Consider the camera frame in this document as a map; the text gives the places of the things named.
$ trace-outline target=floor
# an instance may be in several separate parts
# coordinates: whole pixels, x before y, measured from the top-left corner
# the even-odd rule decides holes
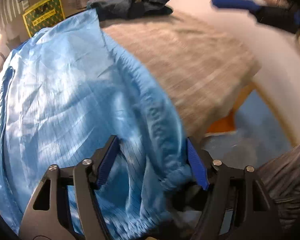
[[[203,144],[212,158],[230,167],[257,168],[292,148],[280,123],[256,90],[234,112],[233,119],[233,131],[209,136]]]

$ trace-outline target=blue garment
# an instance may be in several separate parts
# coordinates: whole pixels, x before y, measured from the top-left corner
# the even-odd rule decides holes
[[[50,164],[76,165],[120,138],[101,212],[115,239],[170,219],[164,192],[191,178],[185,136],[168,96],[148,70],[87,10],[40,30],[10,53],[0,74],[0,213],[17,233]],[[74,191],[73,223],[81,231]]]

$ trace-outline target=bed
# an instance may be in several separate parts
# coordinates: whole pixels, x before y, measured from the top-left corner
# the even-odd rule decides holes
[[[100,25],[148,68],[173,101],[187,135],[199,141],[259,70],[241,42],[180,12]]]

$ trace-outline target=yellow label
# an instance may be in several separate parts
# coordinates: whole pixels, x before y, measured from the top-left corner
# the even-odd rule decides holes
[[[39,18],[35,19],[34,21],[32,21],[33,26],[38,25],[39,23],[43,22],[45,19],[51,17],[52,15],[56,14],[56,10],[53,9],[51,11],[48,11],[47,13],[45,13],[44,15],[40,16]]]

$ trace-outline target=blue gripper pad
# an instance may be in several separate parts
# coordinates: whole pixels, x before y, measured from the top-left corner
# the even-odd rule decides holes
[[[187,153],[188,161],[192,169],[192,173],[197,180],[198,185],[200,185],[203,190],[207,190],[209,187],[209,181],[207,177],[207,169],[201,162],[200,157],[197,154],[194,146],[192,145],[189,138],[187,138]]]
[[[98,169],[98,179],[97,179],[98,188],[100,188],[102,185],[106,183],[110,170],[114,163],[115,157],[117,156],[117,153],[119,151],[120,151],[119,139],[117,136],[115,136],[110,146],[108,147],[108,150],[106,151],[105,156]]]

